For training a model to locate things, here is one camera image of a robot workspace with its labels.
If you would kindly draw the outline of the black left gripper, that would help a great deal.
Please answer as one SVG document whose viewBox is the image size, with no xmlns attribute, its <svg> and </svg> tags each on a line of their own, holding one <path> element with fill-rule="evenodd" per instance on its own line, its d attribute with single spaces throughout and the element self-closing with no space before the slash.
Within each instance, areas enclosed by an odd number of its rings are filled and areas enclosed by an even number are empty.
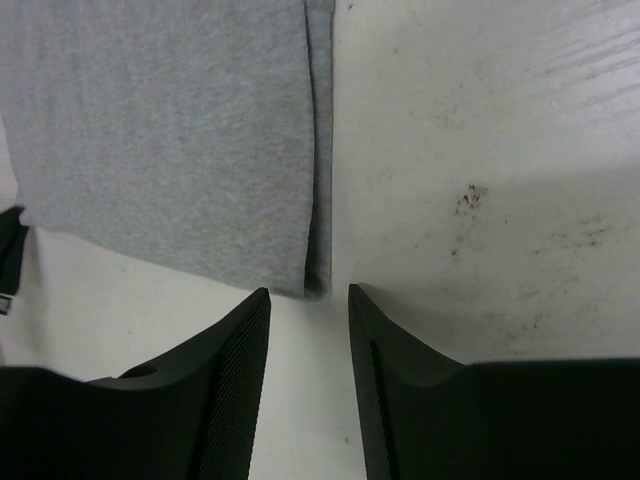
<svg viewBox="0 0 640 480">
<path fill-rule="evenodd" d="M 8 315 L 20 287 L 25 241 L 29 228 L 22 225 L 23 208 L 13 206 L 1 213 L 0 293 L 1 314 Z"/>
</svg>

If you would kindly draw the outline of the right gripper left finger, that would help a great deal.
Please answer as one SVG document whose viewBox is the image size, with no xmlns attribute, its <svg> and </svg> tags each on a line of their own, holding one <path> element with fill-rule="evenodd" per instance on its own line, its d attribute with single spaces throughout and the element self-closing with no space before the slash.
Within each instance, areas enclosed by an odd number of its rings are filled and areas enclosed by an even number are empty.
<svg viewBox="0 0 640 480">
<path fill-rule="evenodd" d="M 5 479 L 245 479 L 269 344 L 266 289 L 117 378 L 1 371 Z"/>
</svg>

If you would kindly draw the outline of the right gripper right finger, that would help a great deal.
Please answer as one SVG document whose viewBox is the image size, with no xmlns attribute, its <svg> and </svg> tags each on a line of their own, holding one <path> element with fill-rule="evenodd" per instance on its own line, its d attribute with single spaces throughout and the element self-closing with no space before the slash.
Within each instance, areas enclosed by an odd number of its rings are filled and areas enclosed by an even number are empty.
<svg viewBox="0 0 640 480">
<path fill-rule="evenodd" d="M 371 479 L 635 479 L 635 359 L 464 365 L 390 320 L 358 285 L 349 335 Z"/>
</svg>

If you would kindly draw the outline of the grey tank top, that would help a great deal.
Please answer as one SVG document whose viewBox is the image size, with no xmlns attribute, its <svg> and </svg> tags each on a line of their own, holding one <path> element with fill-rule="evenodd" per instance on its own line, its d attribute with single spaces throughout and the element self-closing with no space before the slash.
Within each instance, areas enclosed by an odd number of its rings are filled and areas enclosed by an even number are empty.
<svg viewBox="0 0 640 480">
<path fill-rule="evenodd" d="M 243 289 L 331 279 L 331 1 L 5 1 L 21 224 Z"/>
</svg>

